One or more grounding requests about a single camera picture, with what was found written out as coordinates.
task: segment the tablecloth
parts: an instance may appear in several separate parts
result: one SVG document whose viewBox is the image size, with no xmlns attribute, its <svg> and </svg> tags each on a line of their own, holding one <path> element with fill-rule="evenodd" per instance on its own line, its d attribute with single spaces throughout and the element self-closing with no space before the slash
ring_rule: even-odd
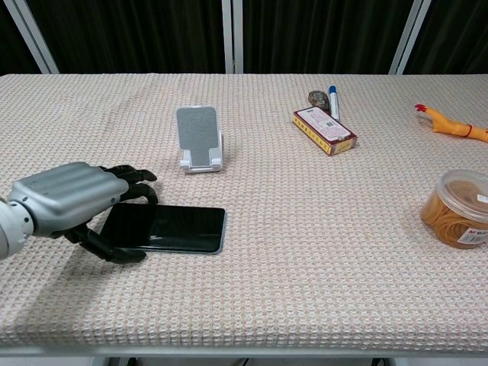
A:
<svg viewBox="0 0 488 366">
<path fill-rule="evenodd" d="M 327 156 L 292 122 L 336 85 L 358 145 Z M 433 133 L 427 104 L 488 127 L 488 75 L 5 75 L 0 194 L 67 162 L 156 173 L 161 204 L 223 207 L 219 255 L 115 265 L 66 239 L 0 262 L 0 344 L 485 352 L 488 247 L 453 249 L 419 210 L 488 145 Z M 186 175 L 175 109 L 213 105 L 225 169 Z M 108 212 L 91 227 L 99 230 Z"/>
</svg>

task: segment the robotic hand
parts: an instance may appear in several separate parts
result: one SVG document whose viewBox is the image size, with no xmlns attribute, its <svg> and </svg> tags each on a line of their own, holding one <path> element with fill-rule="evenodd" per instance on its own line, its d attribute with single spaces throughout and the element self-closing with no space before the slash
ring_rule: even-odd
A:
<svg viewBox="0 0 488 366">
<path fill-rule="evenodd" d="M 142 261 L 144 251 L 114 248 L 86 223 L 120 201 L 146 197 L 157 204 L 154 190 L 139 183 L 156 179 L 129 165 L 106 169 L 73 162 L 14 182 L 7 201 L 0 200 L 0 260 L 20 251 L 34 235 L 65 236 L 108 262 Z"/>
</svg>

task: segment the black phone screen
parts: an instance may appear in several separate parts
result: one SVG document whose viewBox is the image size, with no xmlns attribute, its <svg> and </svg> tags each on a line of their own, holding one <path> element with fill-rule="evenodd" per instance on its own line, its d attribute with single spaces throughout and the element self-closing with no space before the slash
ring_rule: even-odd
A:
<svg viewBox="0 0 488 366">
<path fill-rule="evenodd" d="M 225 217 L 223 208 L 116 204 L 101 235 L 117 248 L 217 253 Z"/>
</svg>

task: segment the yellow rubber chicken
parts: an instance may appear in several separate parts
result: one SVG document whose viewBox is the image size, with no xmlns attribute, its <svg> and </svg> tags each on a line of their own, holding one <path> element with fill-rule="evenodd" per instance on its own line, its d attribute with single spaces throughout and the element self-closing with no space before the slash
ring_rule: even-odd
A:
<svg viewBox="0 0 488 366">
<path fill-rule="evenodd" d="M 423 104 L 415 106 L 418 112 L 425 112 L 432 117 L 433 131 L 450 133 L 462 137 L 470 137 L 488 143 L 488 128 L 476 127 L 471 124 L 463 124 L 456 120 L 449 120 L 444 115 L 437 112 L 435 109 L 426 107 Z"/>
</svg>

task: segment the black curtain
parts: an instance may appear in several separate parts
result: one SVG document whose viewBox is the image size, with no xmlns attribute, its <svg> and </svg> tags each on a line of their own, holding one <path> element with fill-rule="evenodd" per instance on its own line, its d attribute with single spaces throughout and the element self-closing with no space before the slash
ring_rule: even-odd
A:
<svg viewBox="0 0 488 366">
<path fill-rule="evenodd" d="M 0 55 L 0 75 L 40 72 L 4 2 L 0 2 Z"/>
<path fill-rule="evenodd" d="M 386 74 L 413 0 L 243 0 L 244 71 Z"/>
<path fill-rule="evenodd" d="M 488 72 L 488 1 L 434 0 L 406 74 Z"/>
<path fill-rule="evenodd" d="M 220 0 L 27 3 L 60 72 L 225 72 Z"/>
</svg>

